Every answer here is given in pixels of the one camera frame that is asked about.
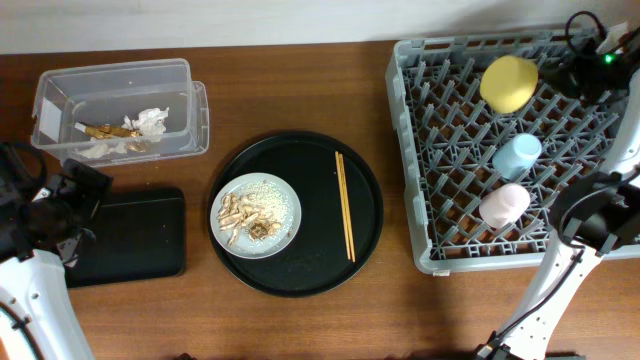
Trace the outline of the light blue plastic cup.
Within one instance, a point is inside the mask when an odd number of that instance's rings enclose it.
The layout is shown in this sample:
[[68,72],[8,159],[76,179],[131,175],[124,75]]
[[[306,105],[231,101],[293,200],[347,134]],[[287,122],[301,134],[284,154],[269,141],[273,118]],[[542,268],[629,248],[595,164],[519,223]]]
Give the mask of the light blue plastic cup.
[[492,158],[494,169],[509,182],[528,172],[542,153],[542,144],[534,135],[516,135],[499,148]]

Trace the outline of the white tissue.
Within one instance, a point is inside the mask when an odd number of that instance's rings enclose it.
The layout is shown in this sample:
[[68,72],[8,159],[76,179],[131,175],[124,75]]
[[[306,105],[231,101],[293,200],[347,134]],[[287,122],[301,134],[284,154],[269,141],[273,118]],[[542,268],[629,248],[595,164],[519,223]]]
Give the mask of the white tissue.
[[143,110],[139,113],[138,118],[131,120],[124,117],[123,128],[136,131],[142,136],[159,136],[165,133],[165,119],[169,116],[169,108],[161,110],[160,108],[151,108]]

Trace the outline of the yellow plastic bowl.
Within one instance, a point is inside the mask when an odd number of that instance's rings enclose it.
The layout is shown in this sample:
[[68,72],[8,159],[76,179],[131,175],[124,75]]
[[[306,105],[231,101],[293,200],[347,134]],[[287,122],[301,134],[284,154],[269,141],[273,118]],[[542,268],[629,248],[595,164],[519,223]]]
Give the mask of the yellow plastic bowl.
[[530,60],[505,55],[490,64],[480,82],[480,95],[497,113],[513,113],[533,96],[538,68]]

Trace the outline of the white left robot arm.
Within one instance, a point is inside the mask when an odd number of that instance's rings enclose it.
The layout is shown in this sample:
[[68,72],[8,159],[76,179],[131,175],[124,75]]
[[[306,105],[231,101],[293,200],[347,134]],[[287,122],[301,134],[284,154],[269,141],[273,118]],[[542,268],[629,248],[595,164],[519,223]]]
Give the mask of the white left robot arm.
[[90,359],[65,267],[112,185],[73,159],[49,177],[29,144],[1,145],[1,352],[10,359]]

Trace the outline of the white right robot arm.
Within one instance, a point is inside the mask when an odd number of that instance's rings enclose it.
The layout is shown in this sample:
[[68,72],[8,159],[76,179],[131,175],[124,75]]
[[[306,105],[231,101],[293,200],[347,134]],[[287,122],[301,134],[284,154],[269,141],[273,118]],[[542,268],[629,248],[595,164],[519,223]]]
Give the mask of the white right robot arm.
[[639,31],[600,56],[628,82],[628,101],[599,170],[563,190],[551,208],[550,241],[512,317],[479,345],[476,359],[543,359],[566,308],[611,251],[639,237]]

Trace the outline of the pink plastic cup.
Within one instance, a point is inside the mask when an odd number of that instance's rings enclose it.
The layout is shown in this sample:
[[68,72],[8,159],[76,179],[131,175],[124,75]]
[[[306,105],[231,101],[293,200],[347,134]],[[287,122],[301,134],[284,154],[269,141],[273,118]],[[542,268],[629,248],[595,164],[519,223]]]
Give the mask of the pink plastic cup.
[[479,205],[481,219],[499,229],[515,222],[527,210],[531,196],[526,188],[509,183],[486,195]]

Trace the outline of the gold foil wrapper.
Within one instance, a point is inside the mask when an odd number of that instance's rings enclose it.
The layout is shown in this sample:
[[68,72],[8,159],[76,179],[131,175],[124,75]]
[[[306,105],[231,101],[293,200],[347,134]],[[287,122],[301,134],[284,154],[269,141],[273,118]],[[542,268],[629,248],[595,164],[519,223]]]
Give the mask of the gold foil wrapper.
[[93,126],[76,122],[74,128],[96,139],[134,138],[141,136],[141,133],[136,130],[111,125]]

